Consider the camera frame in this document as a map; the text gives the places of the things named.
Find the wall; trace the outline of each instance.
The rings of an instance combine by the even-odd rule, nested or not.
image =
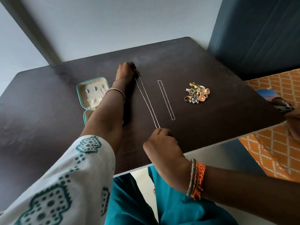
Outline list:
[[[22,0],[63,61],[192,37],[205,49],[222,0]]]
[[[24,70],[48,65],[28,37],[0,3],[0,95]]]

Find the pile of jewelry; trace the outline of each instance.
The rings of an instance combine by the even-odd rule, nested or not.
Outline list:
[[[186,91],[189,93],[189,96],[185,97],[185,101],[190,102],[190,103],[199,103],[199,102],[203,102],[205,99],[207,99],[207,97],[210,93],[208,88],[197,85],[193,82],[190,83],[190,86],[192,86],[192,88],[186,89]]]

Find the dark headboard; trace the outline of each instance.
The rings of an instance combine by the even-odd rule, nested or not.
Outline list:
[[[300,67],[300,0],[223,0],[208,51],[243,80]]]

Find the silver necklace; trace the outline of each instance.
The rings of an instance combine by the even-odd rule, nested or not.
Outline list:
[[[160,128],[159,123],[158,123],[157,118],[156,118],[156,115],[155,115],[155,113],[154,113],[154,110],[153,110],[153,108],[152,108],[150,99],[149,99],[149,97],[148,97],[148,95],[147,95],[146,89],[145,89],[145,87],[144,87],[144,84],[143,84],[143,82],[142,82],[142,79],[141,79],[140,75],[139,75],[139,79],[140,79],[140,81],[141,81],[141,83],[142,83],[142,86],[143,86],[143,88],[144,88],[144,91],[145,91],[145,93],[146,93],[147,99],[148,99],[148,101],[149,101],[149,104],[150,104],[150,106],[151,106],[152,112],[153,112],[154,117],[155,117],[155,119],[156,119],[157,125],[158,125],[158,127]],[[148,103],[147,103],[147,101],[146,101],[146,99],[145,99],[145,97],[144,97],[144,95],[143,95],[143,93],[142,93],[142,91],[141,91],[141,89],[140,89],[138,83],[137,83],[137,87],[139,88],[139,90],[140,90],[140,92],[141,92],[141,95],[143,96],[143,98],[144,98],[144,100],[145,100],[145,103],[147,104],[147,107],[148,107],[148,109],[149,109],[149,111],[150,111],[150,114],[151,114],[151,116],[152,116],[152,119],[153,119],[153,121],[154,121],[155,128],[157,128],[156,123],[155,123],[155,120],[154,120],[154,117],[153,117],[152,112],[151,112],[151,110],[150,110],[150,107],[149,107],[149,105],[148,105]]]
[[[168,104],[167,104],[167,101],[166,101],[166,98],[165,98],[164,94],[163,94],[163,98],[164,98],[164,100],[165,100],[165,102],[166,102],[166,105],[167,105],[168,111],[169,111],[169,113],[170,113],[171,119],[174,121],[174,120],[175,120],[175,116],[174,116],[173,110],[172,110],[172,108],[171,108],[171,105],[170,105],[170,102],[169,102],[167,93],[166,93],[166,91],[165,91],[165,88],[164,88],[164,86],[163,86],[163,83],[161,82],[161,85],[162,85],[162,87],[163,87],[163,90],[162,90],[159,82],[161,82],[161,80],[158,80],[157,83],[158,83],[158,85],[159,85],[159,87],[160,87],[161,93],[163,94],[163,91],[165,92],[165,95],[166,95],[166,97],[167,97],[167,101],[168,101],[168,103],[169,103],[169,107],[170,107],[170,109],[171,109],[171,111],[172,111],[172,114],[173,114],[173,117],[172,117],[172,114],[171,114],[170,109],[169,109],[169,107],[168,107]]]

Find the teal pants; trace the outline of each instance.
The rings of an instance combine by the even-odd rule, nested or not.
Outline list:
[[[148,174],[155,186],[159,224],[238,224],[227,211],[212,201],[195,201],[168,186],[154,166],[148,167]],[[157,224],[152,208],[144,200],[131,174],[113,180],[105,225],[120,224]]]

